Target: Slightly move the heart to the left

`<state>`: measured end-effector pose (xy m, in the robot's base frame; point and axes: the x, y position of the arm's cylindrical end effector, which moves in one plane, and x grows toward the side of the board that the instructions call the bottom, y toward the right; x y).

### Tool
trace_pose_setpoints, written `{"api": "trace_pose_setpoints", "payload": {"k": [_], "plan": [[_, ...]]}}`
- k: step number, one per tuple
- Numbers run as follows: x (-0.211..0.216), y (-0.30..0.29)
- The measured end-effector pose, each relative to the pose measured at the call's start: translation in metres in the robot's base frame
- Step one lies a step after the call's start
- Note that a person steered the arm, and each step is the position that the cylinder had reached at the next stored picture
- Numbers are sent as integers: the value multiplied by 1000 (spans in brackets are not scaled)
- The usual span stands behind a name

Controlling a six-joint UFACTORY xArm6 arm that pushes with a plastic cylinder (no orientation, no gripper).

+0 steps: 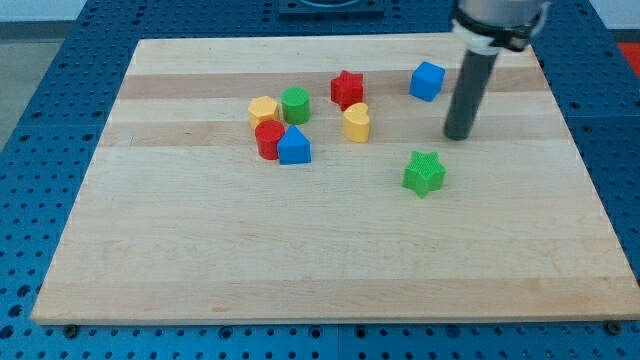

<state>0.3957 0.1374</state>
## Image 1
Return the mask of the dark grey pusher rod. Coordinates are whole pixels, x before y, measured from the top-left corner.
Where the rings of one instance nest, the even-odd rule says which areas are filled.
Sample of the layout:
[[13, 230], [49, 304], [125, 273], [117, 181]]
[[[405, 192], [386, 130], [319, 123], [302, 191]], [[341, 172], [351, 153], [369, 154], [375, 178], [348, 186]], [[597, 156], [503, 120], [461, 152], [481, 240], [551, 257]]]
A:
[[497, 57], [465, 52], [443, 127], [447, 138], [462, 141], [470, 136]]

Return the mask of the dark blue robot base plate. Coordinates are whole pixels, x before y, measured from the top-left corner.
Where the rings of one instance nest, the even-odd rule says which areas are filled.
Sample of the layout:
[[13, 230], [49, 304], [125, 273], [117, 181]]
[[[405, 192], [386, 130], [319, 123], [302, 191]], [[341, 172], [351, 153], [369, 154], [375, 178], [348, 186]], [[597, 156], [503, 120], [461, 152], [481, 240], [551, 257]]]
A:
[[299, 16], [382, 15], [384, 0], [278, 0], [280, 18]]

